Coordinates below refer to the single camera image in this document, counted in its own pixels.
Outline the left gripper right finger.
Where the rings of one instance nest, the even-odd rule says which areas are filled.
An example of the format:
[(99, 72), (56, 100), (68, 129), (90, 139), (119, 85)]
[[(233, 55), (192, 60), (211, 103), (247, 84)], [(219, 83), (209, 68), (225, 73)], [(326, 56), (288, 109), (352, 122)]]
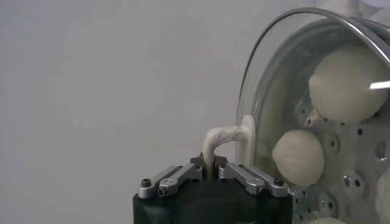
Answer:
[(263, 192), (276, 198), (288, 196), (288, 186), (279, 178), (254, 166), (228, 162), (222, 156), (216, 156), (214, 160), (213, 196), (233, 196), (240, 190), (255, 197)]

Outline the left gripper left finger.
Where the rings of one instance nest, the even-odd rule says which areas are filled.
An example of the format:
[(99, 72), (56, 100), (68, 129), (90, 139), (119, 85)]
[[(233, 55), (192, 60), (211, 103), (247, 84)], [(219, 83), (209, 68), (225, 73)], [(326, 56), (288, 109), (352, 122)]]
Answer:
[(204, 157), (200, 154), (184, 166), (169, 166), (152, 178), (142, 179), (136, 195), (138, 198), (172, 196), (184, 182), (203, 179), (204, 169)]

